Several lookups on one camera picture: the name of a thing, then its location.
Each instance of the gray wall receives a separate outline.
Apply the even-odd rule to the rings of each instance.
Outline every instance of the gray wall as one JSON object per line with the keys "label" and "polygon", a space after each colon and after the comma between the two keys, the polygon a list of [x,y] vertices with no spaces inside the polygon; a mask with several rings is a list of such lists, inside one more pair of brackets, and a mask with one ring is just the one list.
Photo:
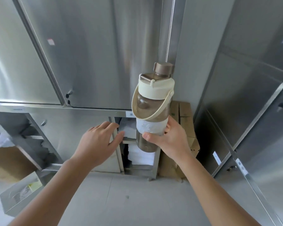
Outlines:
{"label": "gray wall", "polygon": [[186,0],[174,72],[174,100],[199,104],[235,0]]}

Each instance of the cream carrying handle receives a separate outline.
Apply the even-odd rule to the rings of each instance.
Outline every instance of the cream carrying handle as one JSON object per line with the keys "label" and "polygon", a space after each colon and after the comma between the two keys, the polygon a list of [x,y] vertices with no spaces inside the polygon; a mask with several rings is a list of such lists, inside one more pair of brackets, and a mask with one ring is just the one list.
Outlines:
{"label": "cream carrying handle", "polygon": [[159,114],[162,113],[162,111],[168,106],[173,94],[174,94],[174,90],[170,90],[164,100],[164,102],[162,103],[162,105],[159,107],[159,109],[154,113],[152,114],[150,117],[148,118],[139,118],[137,116],[137,93],[139,91],[139,85],[137,84],[136,88],[135,88],[135,91],[134,91],[134,94],[133,94],[133,98],[132,98],[132,112],[134,114],[134,116],[136,116],[136,118],[140,119],[140,120],[144,120],[144,121],[149,121],[149,120],[152,120],[154,118],[156,118]]}

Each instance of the fingernail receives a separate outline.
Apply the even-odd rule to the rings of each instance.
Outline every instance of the fingernail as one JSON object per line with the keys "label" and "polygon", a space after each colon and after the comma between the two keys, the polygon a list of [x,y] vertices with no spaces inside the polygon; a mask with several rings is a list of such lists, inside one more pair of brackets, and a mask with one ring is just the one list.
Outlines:
{"label": "fingernail", "polygon": [[143,138],[144,138],[145,140],[147,140],[147,141],[150,139],[149,133],[146,133],[146,132],[145,132],[145,133],[143,133],[142,136],[143,136]]}

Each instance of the person's right arm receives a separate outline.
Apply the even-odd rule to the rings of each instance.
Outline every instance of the person's right arm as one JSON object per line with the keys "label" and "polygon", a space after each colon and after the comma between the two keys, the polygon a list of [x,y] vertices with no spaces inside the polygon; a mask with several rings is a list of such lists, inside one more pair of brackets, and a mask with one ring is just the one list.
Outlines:
{"label": "person's right arm", "polygon": [[158,145],[181,168],[212,226],[260,225],[250,216],[193,157],[185,130],[171,116],[170,130],[163,136],[143,133],[144,139]]}

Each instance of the bottle body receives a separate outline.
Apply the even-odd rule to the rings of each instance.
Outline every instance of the bottle body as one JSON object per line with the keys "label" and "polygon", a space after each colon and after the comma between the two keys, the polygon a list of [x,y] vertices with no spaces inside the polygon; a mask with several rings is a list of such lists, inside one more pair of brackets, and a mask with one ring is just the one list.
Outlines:
{"label": "bottle body", "polygon": [[[137,113],[142,119],[153,115],[164,102],[164,100],[145,98],[140,94],[137,95],[137,99]],[[169,110],[170,102],[166,108],[152,120],[144,121],[136,118],[136,143],[144,152],[155,152],[159,149],[156,144],[145,140],[142,134],[144,132],[150,132],[160,136],[163,135],[168,122]]]}

